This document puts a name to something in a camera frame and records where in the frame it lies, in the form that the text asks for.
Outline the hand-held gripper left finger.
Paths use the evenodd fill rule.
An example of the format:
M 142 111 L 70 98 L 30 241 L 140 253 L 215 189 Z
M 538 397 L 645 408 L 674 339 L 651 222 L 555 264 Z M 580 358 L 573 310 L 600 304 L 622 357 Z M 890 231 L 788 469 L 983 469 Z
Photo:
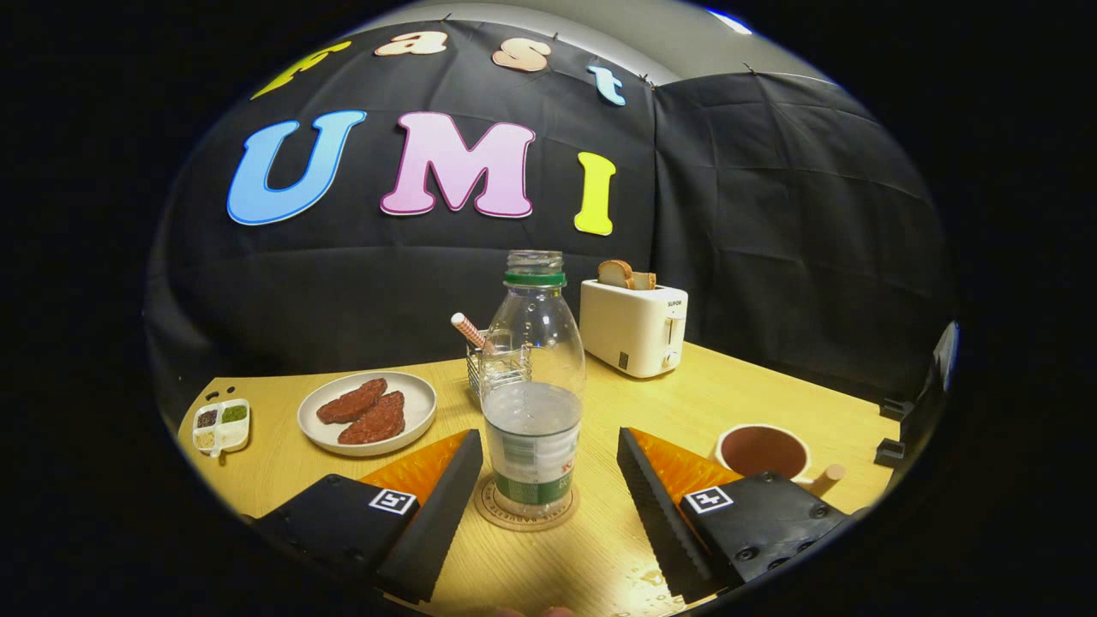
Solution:
M 431 601 L 482 464 L 479 431 L 459 431 L 361 479 L 327 474 L 252 527 L 341 584 Z

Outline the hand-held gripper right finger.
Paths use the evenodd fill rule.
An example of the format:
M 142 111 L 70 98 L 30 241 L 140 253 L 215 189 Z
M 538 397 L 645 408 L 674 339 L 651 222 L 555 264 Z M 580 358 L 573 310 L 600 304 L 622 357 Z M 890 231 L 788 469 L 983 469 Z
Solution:
M 764 577 L 853 523 L 787 476 L 740 476 L 634 427 L 620 430 L 617 460 L 663 577 L 685 602 Z

